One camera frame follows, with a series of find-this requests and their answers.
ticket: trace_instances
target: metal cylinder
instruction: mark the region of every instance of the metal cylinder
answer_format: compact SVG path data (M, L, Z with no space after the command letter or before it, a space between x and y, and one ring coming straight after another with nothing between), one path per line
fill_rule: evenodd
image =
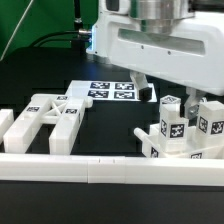
M130 17L147 33L170 33L173 20L193 15L188 0L131 0Z
M169 34L172 31L173 20L142 20L141 31L146 33Z

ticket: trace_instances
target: black table surface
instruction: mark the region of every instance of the black table surface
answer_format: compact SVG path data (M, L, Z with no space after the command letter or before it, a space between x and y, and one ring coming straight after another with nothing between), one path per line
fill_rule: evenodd
M72 80L130 81L126 69L62 48L21 48L0 63L0 76L0 108L13 109L15 117L32 95L65 94ZM148 81L158 99L169 94L186 100L185 87ZM94 101L72 154L143 156L133 130L158 123L158 108L158 103ZM48 154L52 129L43 125L27 153ZM0 223L223 223L224 188L1 181L0 208Z

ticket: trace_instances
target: green background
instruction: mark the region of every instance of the green background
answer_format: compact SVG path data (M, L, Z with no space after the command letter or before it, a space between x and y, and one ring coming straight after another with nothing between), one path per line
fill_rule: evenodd
M0 0L0 55L30 0ZM97 20L98 0L80 0L85 27ZM51 32L73 30L73 0L35 0L9 51L25 47Z

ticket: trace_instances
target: cable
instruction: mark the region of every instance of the cable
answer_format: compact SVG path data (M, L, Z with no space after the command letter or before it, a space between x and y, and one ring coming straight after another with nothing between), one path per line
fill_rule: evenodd
M29 47L34 47L39 42L41 42L41 41L43 41L43 40L45 40L47 38L50 38L50 37L62 36L62 35L69 35L69 34L78 34L78 33L79 33L78 31L62 31L62 32L50 33L50 34L47 34L47 35L44 35L44 36L38 38L32 44L30 44Z
M83 28L80 0L74 0L74 13L75 13L74 29L79 30L80 28Z
M17 34L17 31L19 30L19 28L20 28L22 22L24 21L24 19L25 19L27 13L29 12L30 8L32 7L34 1L35 1L35 0L30 0L29 5L27 6L26 10L24 11L24 13L23 13L23 15L22 15L20 21L18 22L18 24L17 24L17 26L16 26L16 28L15 28L15 30L14 30L14 32L13 32L11 38L9 39L9 41L8 41L8 43L7 43L7 45L6 45L5 49L4 49L4 51L3 51L3 53L2 53L2 56L1 56L0 61L2 61L2 60L4 59L4 57L5 57L6 53L7 53L8 49L9 49L9 47L10 47L12 41L13 41L13 39L15 38L15 36L16 36L16 34Z
M43 44L48 43L48 42L56 42L56 41L61 41L61 42L66 42L66 41L72 41L74 39L48 39L40 42L37 47L41 47Z

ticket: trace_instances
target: white block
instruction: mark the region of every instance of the white block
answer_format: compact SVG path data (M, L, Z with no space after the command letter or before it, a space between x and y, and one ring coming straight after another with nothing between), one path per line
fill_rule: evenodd
M0 180L87 183L88 157L0 154Z
M142 141L142 153L148 158L189 158L189 159L222 159L222 145L207 148L197 147L193 142L195 127L188 128L186 148L181 152L165 152L158 142L158 135L145 136Z
M188 122L188 119L180 117L180 104L161 106L158 141L164 152L185 150Z
M50 138L50 154L69 155L85 112L85 100L71 97Z
M41 116L50 109L50 100L36 97L4 135L5 152L25 153L41 127Z
M125 157L100 157L90 160L88 183L125 183Z
M222 160L126 158L127 184L224 186Z
M0 144L3 141L3 135L8 131L14 122L13 110L0 110Z
M199 147L224 145L224 105L218 101L200 103L195 142Z
M161 108L162 104L180 104L181 103L181 99L175 96L164 96L162 98L160 98L160 107L159 107L159 111Z

